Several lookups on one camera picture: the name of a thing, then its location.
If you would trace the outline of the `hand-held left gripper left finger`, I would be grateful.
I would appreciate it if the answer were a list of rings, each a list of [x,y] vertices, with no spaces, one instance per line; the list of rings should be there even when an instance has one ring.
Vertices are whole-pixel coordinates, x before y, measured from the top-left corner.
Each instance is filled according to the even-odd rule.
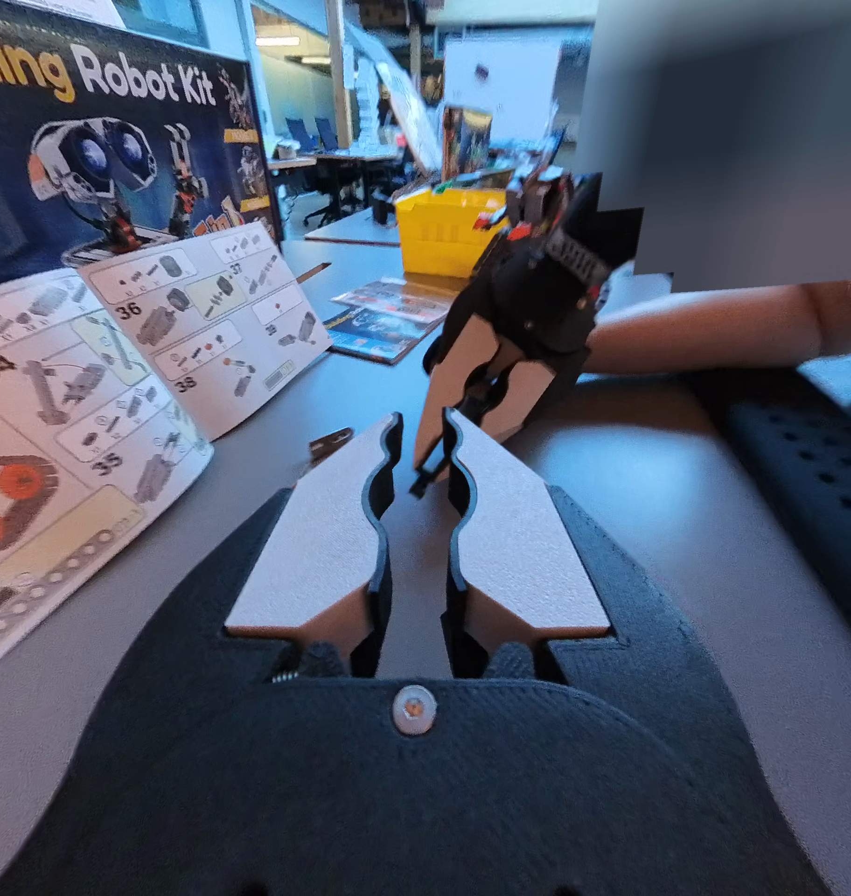
[[[380,650],[391,609],[387,535],[402,415],[393,412],[302,476],[225,621],[228,634]]]

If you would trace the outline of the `black perforated chair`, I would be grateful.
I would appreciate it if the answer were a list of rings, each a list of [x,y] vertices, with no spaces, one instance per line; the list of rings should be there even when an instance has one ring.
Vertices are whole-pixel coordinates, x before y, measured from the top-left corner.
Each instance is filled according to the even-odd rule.
[[[851,417],[794,369],[679,375],[851,628]]]

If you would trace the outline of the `small grey building beam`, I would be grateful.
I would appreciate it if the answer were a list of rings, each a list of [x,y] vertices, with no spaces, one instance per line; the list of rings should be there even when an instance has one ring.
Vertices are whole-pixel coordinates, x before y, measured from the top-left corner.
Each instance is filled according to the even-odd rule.
[[[347,443],[351,442],[354,436],[355,432],[351,427],[344,427],[309,442],[308,453],[310,463],[312,465],[317,465],[323,462],[332,454],[341,450]]]

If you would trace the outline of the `white board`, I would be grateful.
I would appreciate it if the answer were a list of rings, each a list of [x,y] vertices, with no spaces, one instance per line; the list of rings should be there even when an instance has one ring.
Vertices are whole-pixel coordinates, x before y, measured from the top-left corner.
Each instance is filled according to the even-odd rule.
[[[541,140],[551,123],[559,38],[450,38],[444,47],[446,106],[490,114],[491,138]]]

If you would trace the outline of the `dark colourful toy box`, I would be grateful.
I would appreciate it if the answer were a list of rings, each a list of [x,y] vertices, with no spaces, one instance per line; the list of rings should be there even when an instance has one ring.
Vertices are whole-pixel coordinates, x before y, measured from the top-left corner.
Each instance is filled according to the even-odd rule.
[[[442,113],[442,181],[473,174],[487,164],[492,114],[462,106]]]

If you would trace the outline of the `blue cover booklet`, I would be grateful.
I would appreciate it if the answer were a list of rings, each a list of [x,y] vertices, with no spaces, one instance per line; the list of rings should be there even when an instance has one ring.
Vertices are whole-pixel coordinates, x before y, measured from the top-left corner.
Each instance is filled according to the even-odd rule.
[[[456,288],[381,277],[332,297],[325,322],[333,353],[395,365],[439,328]]]

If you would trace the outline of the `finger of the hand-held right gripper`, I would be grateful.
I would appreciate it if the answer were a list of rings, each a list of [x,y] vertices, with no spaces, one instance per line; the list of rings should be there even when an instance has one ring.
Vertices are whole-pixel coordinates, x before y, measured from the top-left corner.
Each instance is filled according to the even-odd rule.
[[[467,378],[467,419],[504,442],[521,431],[554,377],[547,364],[524,357],[479,364]]]
[[[414,446],[416,471],[426,469],[442,438],[443,409],[458,408],[469,387],[490,389],[505,367],[501,339],[492,324],[472,315],[444,359],[432,369]]]

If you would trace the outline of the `person's right forearm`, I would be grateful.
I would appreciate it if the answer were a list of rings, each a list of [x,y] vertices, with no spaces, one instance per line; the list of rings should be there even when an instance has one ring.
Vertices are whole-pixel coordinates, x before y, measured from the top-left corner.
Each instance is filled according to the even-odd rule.
[[[796,367],[851,354],[851,280],[676,293],[603,312],[593,375]]]

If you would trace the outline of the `blue toy box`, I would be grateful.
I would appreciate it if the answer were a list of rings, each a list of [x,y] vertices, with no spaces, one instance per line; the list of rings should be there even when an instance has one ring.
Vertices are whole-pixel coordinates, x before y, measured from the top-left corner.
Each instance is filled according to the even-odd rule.
[[[0,283],[262,223],[248,63],[0,2]]]

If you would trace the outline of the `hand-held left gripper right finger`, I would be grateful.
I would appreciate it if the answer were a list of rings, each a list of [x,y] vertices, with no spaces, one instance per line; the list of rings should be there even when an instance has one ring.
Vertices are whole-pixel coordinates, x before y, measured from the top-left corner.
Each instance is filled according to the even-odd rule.
[[[478,644],[603,637],[611,623],[541,476],[456,409],[444,410],[450,573]]]

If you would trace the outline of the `open instruction booklet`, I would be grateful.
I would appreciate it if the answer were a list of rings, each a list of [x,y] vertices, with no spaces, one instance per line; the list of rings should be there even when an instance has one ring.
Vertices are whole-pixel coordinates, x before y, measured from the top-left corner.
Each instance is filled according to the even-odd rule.
[[[0,659],[329,345],[259,223],[0,284]]]

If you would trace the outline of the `far grey office desk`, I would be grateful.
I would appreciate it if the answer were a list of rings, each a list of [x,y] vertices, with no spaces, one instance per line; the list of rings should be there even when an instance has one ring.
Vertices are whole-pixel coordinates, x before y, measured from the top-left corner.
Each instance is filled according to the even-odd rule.
[[[341,218],[342,172],[347,171],[352,181],[360,181],[363,208],[368,209],[372,203],[376,174],[382,169],[396,167],[403,161],[404,154],[404,150],[390,146],[386,148],[386,152],[321,151],[300,155],[292,160],[270,160],[267,167],[273,177],[297,172],[314,175],[316,170],[319,171],[320,180],[328,180],[328,189],[325,192],[330,196],[330,214],[333,218]]]

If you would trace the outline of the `yellow printed box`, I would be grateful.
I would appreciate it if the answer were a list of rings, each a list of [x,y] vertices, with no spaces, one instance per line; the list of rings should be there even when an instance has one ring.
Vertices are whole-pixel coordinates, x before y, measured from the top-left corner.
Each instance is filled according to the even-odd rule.
[[[476,228],[482,214],[491,217],[505,206],[503,190],[426,187],[398,198],[394,206],[406,273],[468,278],[505,223]]]

